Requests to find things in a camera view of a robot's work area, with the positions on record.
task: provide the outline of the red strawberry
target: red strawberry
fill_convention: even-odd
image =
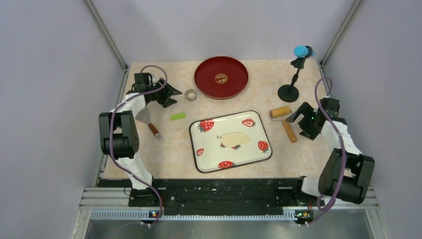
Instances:
[[[238,150],[240,147],[241,147],[241,146],[240,146],[240,144],[238,144],[238,145],[236,145],[235,147],[232,147],[232,149],[234,149],[234,150]]]
[[[214,121],[212,119],[203,120],[199,123],[198,129],[201,132],[207,132],[214,126]]]
[[[255,127],[256,123],[253,121],[253,119],[245,119],[242,121],[242,124],[248,126],[248,127]]]
[[[219,168],[230,168],[230,167],[232,167],[232,166],[234,166],[235,164],[234,164],[234,162],[231,162],[231,161],[224,161],[224,162],[221,162],[221,163],[219,163],[218,164],[218,167]]]
[[[262,153],[267,153],[267,151],[270,149],[270,146],[265,141],[259,141],[258,148],[262,151]]]
[[[197,156],[201,156],[204,153],[204,149],[200,148],[197,150]]]

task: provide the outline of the gold center emblem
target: gold center emblem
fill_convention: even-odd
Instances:
[[[227,82],[228,77],[226,74],[220,73],[220,74],[217,74],[214,79],[217,83],[224,84]]]

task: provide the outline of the red plate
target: red plate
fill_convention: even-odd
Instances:
[[[224,100],[238,95],[248,83],[248,71],[240,61],[217,56],[201,63],[195,71],[195,84],[206,96]]]

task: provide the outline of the wooden rolling pin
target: wooden rolling pin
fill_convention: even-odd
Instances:
[[[280,107],[280,108],[277,108],[277,109],[270,110],[270,117],[272,119],[274,119],[274,118],[277,118],[277,117],[286,116],[286,115],[290,114],[290,112],[291,112],[290,107],[284,106],[284,107]],[[294,143],[294,142],[298,141],[295,133],[292,130],[292,127],[290,127],[290,123],[286,122],[285,120],[283,120],[282,123],[283,123],[284,130],[286,130],[287,136],[290,139],[290,142]]]

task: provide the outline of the green sponge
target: green sponge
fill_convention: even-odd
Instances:
[[[183,118],[186,118],[186,114],[185,114],[185,112],[182,112],[182,113],[178,113],[178,114],[174,114],[174,115],[171,115],[170,116],[170,119],[173,121],[173,120],[180,120],[180,119],[183,119]]]

